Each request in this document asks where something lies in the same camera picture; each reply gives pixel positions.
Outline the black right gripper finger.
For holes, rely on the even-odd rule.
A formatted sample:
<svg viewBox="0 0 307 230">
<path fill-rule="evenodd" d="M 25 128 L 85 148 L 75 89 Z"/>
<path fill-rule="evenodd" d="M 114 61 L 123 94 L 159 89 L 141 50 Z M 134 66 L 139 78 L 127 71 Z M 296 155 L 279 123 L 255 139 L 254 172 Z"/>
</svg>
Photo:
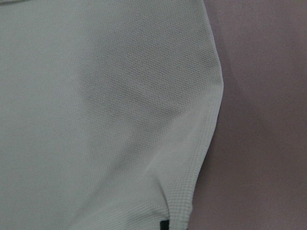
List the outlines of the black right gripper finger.
<svg viewBox="0 0 307 230">
<path fill-rule="evenodd" d="M 169 220 L 160 221 L 160 230 L 169 230 Z"/>
</svg>

